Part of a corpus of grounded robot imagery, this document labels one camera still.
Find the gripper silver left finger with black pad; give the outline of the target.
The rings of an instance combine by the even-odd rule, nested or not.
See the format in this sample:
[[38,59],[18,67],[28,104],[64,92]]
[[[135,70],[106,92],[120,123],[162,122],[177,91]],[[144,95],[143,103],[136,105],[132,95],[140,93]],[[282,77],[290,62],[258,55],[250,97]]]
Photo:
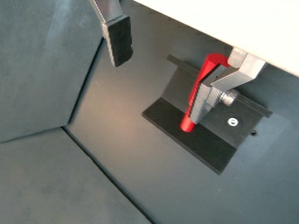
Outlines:
[[123,12],[119,0],[90,0],[100,21],[103,37],[114,67],[132,57],[131,19]]

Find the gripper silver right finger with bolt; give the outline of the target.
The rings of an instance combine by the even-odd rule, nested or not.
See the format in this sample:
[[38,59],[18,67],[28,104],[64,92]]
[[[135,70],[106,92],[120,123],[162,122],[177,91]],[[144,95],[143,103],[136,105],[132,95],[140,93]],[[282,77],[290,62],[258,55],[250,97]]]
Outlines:
[[253,81],[266,62],[234,48],[230,56],[221,53],[207,55],[199,78],[191,91],[189,118],[198,124],[221,101],[230,105],[237,98],[235,87]]

